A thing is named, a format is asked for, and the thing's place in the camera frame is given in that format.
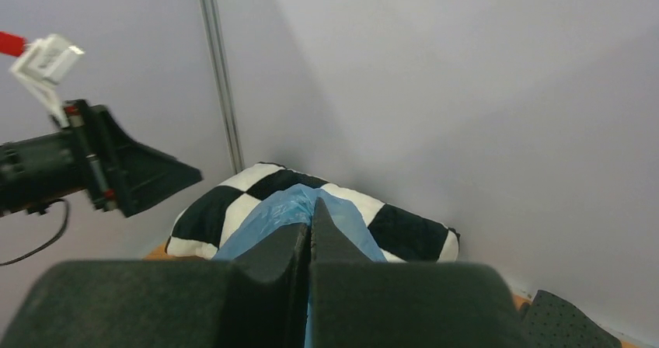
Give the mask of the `blue plastic trash bag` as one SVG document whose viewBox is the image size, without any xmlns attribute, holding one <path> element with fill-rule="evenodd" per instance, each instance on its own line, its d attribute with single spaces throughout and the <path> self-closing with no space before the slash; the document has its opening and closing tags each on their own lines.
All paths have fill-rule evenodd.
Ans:
<svg viewBox="0 0 659 348">
<path fill-rule="evenodd" d="M 227 284 L 214 344 L 378 347 L 365 286 L 384 259 L 353 203 L 303 185 L 276 192 L 215 256 Z"/>
</svg>

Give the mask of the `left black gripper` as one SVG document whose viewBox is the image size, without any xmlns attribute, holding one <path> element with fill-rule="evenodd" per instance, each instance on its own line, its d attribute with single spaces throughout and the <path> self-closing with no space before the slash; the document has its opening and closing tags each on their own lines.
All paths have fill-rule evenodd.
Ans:
<svg viewBox="0 0 659 348">
<path fill-rule="evenodd" d="M 1 145 L 1 216 L 45 214 L 56 199 L 85 191 L 93 207 L 129 218 L 203 180 L 202 172 L 128 135 L 104 105 L 64 105 L 68 125 Z"/>
</svg>

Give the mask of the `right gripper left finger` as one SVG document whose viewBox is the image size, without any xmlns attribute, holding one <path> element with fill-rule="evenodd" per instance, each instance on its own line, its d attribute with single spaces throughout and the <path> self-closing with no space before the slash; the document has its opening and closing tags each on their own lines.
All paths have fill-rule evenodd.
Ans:
<svg viewBox="0 0 659 348">
<path fill-rule="evenodd" d="M 3 347 L 300 347 L 310 230 L 277 229 L 229 261 L 75 261 L 51 267 Z"/>
</svg>

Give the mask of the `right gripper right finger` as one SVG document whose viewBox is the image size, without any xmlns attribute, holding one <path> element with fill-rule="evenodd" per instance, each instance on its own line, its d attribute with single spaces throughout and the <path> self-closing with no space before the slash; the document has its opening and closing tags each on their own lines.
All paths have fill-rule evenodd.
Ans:
<svg viewBox="0 0 659 348">
<path fill-rule="evenodd" d="M 314 347 L 527 347 L 502 276 L 478 263 L 389 263 L 366 256 L 323 200 L 309 265 Z"/>
</svg>

